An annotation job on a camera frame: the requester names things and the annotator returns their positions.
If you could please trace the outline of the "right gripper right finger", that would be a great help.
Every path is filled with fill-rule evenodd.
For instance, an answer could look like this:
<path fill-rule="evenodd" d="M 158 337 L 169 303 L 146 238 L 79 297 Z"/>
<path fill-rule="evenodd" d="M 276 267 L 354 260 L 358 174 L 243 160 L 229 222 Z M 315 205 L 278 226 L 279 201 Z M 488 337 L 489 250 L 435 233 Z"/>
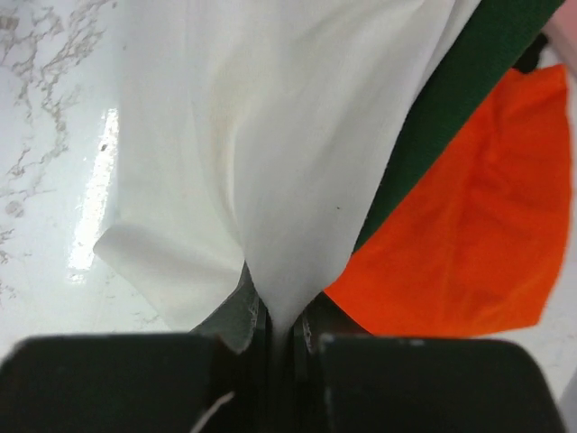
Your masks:
<path fill-rule="evenodd" d="M 373 336 L 326 295 L 293 327 L 300 432 L 563 432 L 529 353 L 498 339 Z"/>

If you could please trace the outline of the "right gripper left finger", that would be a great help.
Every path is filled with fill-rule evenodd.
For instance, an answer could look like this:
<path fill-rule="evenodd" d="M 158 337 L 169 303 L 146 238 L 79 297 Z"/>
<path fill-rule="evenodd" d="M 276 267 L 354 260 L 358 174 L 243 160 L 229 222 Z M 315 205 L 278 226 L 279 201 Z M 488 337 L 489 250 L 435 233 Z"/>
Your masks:
<path fill-rule="evenodd" d="M 266 311 L 242 272 L 186 333 L 36 336 L 1 364 L 4 432 L 260 432 Z"/>

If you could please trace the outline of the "orange t shirt pile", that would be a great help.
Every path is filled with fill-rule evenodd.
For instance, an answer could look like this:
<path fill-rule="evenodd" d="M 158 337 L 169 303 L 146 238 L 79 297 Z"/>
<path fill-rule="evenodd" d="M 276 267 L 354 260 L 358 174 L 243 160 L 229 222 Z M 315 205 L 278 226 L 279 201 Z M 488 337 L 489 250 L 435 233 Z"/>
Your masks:
<path fill-rule="evenodd" d="M 373 335 L 535 325 L 563 264 L 572 157 L 563 65 L 509 70 L 327 296 Z"/>

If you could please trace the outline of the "dark green t shirt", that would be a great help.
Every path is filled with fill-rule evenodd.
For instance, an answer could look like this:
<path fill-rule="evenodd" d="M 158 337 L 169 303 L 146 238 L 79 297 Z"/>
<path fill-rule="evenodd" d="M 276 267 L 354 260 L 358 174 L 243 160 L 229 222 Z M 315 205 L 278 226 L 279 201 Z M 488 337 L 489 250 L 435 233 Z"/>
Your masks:
<path fill-rule="evenodd" d="M 560 6 L 559 1 L 542 0 L 479 3 L 408 113 L 357 248 L 424 177 Z"/>

